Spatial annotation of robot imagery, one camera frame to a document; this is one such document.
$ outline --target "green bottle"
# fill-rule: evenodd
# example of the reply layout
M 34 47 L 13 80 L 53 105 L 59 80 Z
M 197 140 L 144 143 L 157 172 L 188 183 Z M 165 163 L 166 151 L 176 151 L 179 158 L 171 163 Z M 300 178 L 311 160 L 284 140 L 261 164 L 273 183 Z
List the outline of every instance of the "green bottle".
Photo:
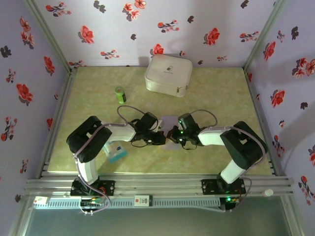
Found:
M 118 86 L 115 88 L 115 93 L 118 99 L 118 102 L 120 104 L 123 104 L 126 102 L 126 95 L 125 95 L 125 91 L 124 88 L 122 86 Z

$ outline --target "gray cable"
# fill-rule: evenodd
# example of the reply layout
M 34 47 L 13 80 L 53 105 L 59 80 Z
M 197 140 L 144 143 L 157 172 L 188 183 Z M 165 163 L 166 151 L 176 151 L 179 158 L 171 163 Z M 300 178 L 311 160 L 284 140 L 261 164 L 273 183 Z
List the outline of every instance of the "gray cable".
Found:
M 261 148 L 261 151 L 262 151 L 262 158 L 261 158 L 258 162 L 256 162 L 256 163 L 253 164 L 252 166 L 250 166 L 246 171 L 244 171 L 244 173 L 242 173 L 241 177 L 242 177 L 243 175 L 245 175 L 251 168 L 253 168 L 254 166 L 259 165 L 260 163 L 262 163 L 262 162 L 265 160 L 265 158 L 266 158 L 265 148 L 264 148 L 264 146 L 261 144 L 261 142 L 260 142 L 257 138 L 255 138 L 255 137 L 254 137 L 253 135 L 251 135 L 250 133 L 248 133 L 248 132 L 246 132 L 246 131 L 244 131 L 244 130 L 242 130 L 242 129 L 240 129 L 240 128 L 234 127 L 234 126 L 225 126 L 224 129 L 234 129 L 234 130 L 236 130 L 236 131 L 239 131 L 239 132 L 241 132 L 241 133 L 247 135 L 248 137 L 250 137 L 251 139 L 253 139 L 253 140 L 259 145 L 259 147 Z M 244 178 L 244 179 L 249 179 L 249 180 L 250 180 L 250 186 L 248 187 L 247 192 L 246 192 L 246 194 L 244 195 L 244 197 L 241 199 L 240 203 L 239 203 L 233 210 L 230 210 L 230 212 L 234 211 L 237 207 L 239 207 L 239 205 L 242 204 L 242 202 L 244 201 L 245 197 L 249 194 L 249 192 L 250 192 L 250 190 L 251 190 L 251 187 L 252 187 L 252 180 L 251 180 L 250 178 L 247 178 L 247 177 L 242 177 L 242 178 Z
M 214 126 L 216 126 L 218 124 L 218 119 L 217 119 L 216 115 L 213 114 L 212 112 L 210 112 L 208 110 L 204 110 L 204 109 L 198 109 L 198 110 L 195 110 L 195 111 L 191 112 L 190 114 L 192 115 L 195 112 L 207 112 L 207 113 L 211 114 L 214 117 L 214 119 L 216 120 L 216 123 L 213 124 L 213 125 L 209 125 L 208 127 L 214 127 Z
M 135 108 L 135 107 L 133 107 L 133 106 L 128 106 L 128 105 L 121 105 L 121 106 L 119 106 L 119 107 L 117 108 L 117 113 L 118 113 L 118 115 L 120 116 L 120 118 L 123 119 L 123 120 L 126 122 L 126 124 L 128 123 L 127 119 L 124 118 L 124 117 L 119 113 L 119 109 L 120 109 L 121 107 L 130 107 L 130 108 L 133 108 L 133 109 L 135 109 L 136 111 L 138 111 L 138 112 L 140 112 L 140 113 L 142 113 L 142 114 L 145 114 L 142 110 L 140 110 L 140 109 L 138 109 L 138 108 Z

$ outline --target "robot workstation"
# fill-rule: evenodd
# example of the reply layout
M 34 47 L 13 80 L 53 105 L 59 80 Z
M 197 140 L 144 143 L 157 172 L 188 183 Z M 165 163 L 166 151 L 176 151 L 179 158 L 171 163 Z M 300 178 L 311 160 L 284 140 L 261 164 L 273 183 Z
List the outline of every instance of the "robot workstation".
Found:
M 121 107 L 134 108 L 119 106 L 117 112 L 121 118 L 123 118 L 119 113 Z M 211 114 L 215 118 L 215 123 L 200 128 L 192 114 L 201 111 Z M 123 120 L 125 123 L 107 123 L 100 121 L 96 116 L 91 116 L 66 140 L 74 155 L 78 171 L 78 178 L 73 181 L 70 194 L 81 197 L 81 210 L 85 214 L 93 215 L 108 208 L 111 204 L 110 198 L 114 196 L 115 181 L 101 179 L 95 167 L 95 157 L 106 142 L 125 141 L 142 144 L 133 145 L 135 148 L 160 146 L 165 145 L 166 142 L 173 142 L 191 152 L 208 145 L 225 146 L 232 160 L 217 174 L 217 178 L 201 179 L 200 185 L 203 195 L 219 196 L 219 210 L 222 212 L 233 211 L 241 205 L 252 185 L 252 180 L 243 175 L 253 166 L 263 162 L 268 151 L 266 144 L 245 122 L 216 127 L 217 118 L 206 110 L 196 110 L 181 115 L 178 117 L 178 124 L 167 133 L 161 131 L 163 121 L 150 112 L 143 113 L 141 119 L 127 121 L 123 118 Z M 245 186 L 244 179 L 250 181 L 249 186 Z M 143 195 L 140 201 L 150 206 L 152 195 Z

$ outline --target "red flower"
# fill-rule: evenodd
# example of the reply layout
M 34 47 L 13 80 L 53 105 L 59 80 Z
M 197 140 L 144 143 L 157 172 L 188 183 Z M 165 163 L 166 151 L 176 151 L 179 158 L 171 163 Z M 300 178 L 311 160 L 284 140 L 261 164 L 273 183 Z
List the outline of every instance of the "red flower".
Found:
M 6 139 L 6 138 L 5 138 L 5 134 L 2 133 L 2 134 L 1 134 L 1 140 L 2 140 L 2 141 L 5 141 L 5 139 Z
M 34 36 L 33 36 L 31 33 L 29 34 L 29 42 L 30 42 L 32 45 L 35 44 L 35 42 L 34 42 Z
M 267 49 L 265 51 L 265 60 L 266 61 L 275 52 L 275 46 L 276 46 L 276 42 L 272 42 L 271 44 L 268 45 L 268 47 L 267 47 Z
M 44 57 L 45 60 L 45 65 L 47 67 L 47 70 L 49 70 L 51 73 L 55 72 L 55 67 L 53 66 L 52 61 L 50 60 L 49 57 Z
M 29 93 L 29 88 L 24 84 L 17 84 L 16 89 L 18 90 L 19 96 L 28 102 L 32 101 L 33 94 Z
M 304 183 L 307 183 L 307 178 L 305 176 L 302 176 L 301 177 L 301 180 L 304 182 Z
M 315 166 L 315 153 L 311 154 L 310 161 L 313 162 L 313 166 Z
M 153 54 L 163 54 L 164 53 L 164 48 L 162 48 L 162 45 L 159 43 L 153 47 Z
M 47 11 L 51 11 L 52 9 L 53 9 L 53 8 L 51 7 L 51 5 L 47 5 L 47 6 L 46 6 L 46 10 L 47 10 Z
M 20 18 L 20 24 L 23 27 L 23 30 L 25 32 L 28 32 L 31 30 L 29 23 L 27 21 L 25 21 L 22 16 Z
M 307 63 L 306 58 L 301 58 L 300 59 L 300 67 L 304 67 L 304 65 Z
M 307 63 L 305 69 L 307 76 L 313 75 L 315 73 L 315 59 L 311 60 L 310 63 Z
M 48 130 L 50 130 L 52 123 L 53 123 L 53 119 L 52 118 L 47 119 Z
M 126 11 L 132 11 L 132 4 L 131 4 L 131 3 L 126 3 L 126 4 L 124 5 L 124 9 L 125 9 Z
M 273 107 L 280 105 L 284 101 L 284 90 L 278 91 L 271 100 L 271 104 Z
M 137 8 L 144 9 L 144 6 L 146 5 L 146 2 L 143 1 L 143 0 L 135 0 L 134 5 Z
M 26 41 L 28 39 L 28 36 L 26 35 L 24 31 L 22 31 L 21 36 L 22 36 L 23 41 Z
M 94 43 L 93 31 L 91 31 L 88 27 L 82 26 L 81 35 L 88 44 Z
M 297 79 L 301 79 L 303 77 L 303 75 L 305 75 L 305 72 L 302 69 L 299 69 L 296 73 L 295 73 L 295 77 Z
M 132 11 L 131 12 L 131 18 L 133 20 L 136 20 L 138 18 L 138 16 L 140 16 L 139 11 Z
M 252 73 L 248 74 L 248 80 L 251 82 L 252 81 Z
M 215 45 L 216 40 L 219 38 L 219 31 L 217 28 L 213 28 L 212 31 L 208 33 L 207 39 L 208 39 L 208 44 L 209 45 Z

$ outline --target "white storage case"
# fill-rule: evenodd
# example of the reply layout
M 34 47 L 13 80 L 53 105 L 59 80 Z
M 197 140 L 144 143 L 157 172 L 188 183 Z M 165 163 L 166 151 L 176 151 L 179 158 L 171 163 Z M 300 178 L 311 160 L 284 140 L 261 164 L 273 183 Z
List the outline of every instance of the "white storage case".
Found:
M 190 60 L 156 54 L 145 74 L 150 91 L 182 97 L 186 94 L 192 71 Z

